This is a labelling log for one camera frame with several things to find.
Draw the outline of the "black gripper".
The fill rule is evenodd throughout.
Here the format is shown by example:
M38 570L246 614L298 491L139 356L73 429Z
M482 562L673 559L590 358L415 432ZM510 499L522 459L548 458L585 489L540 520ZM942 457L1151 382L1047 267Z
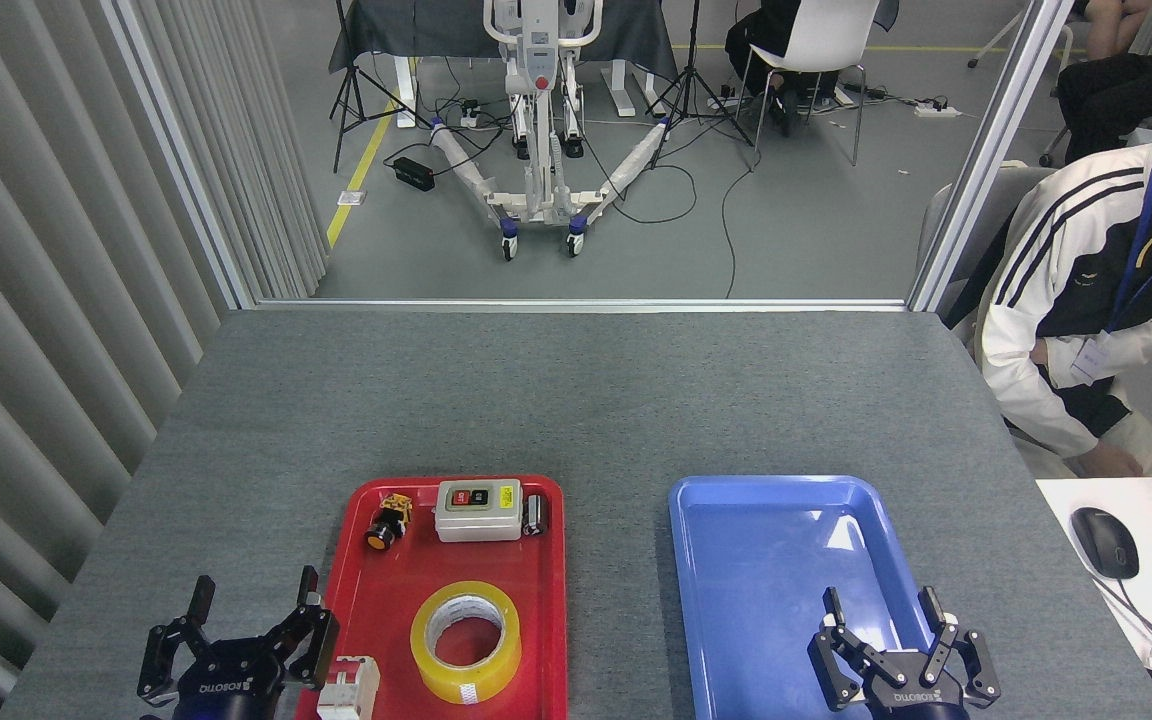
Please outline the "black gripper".
M179 697L174 719L271 719L285 683L320 691L334 661L340 626L323 605L317 585L314 566L303 566L296 607L266 632L266 646L259 638L211 646L204 626L217 584L210 575L200 575L184 614L147 630L138 697L150 706L168 705ZM179 679L177 689L173 664L182 643L196 662Z
M824 589L826 615L809 642L809 657L831 711L859 702L865 682L872 719L969 719L968 705L987 708L1001 697L984 635L943 611L931 585L920 588L918 601L933 634L927 655L914 650L879 652L847 628L838 588ZM965 682L945 670L952 653L963 661Z

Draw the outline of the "person's hand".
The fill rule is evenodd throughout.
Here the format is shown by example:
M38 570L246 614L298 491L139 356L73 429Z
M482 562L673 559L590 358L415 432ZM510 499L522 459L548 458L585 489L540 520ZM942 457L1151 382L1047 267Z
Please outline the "person's hand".
M1130 452L1102 441L1102 439L1096 444L1092 450L1075 456L1074 462L1079 467L1079 473L1083 477L1143 477L1144 475L1140 461L1135 458Z

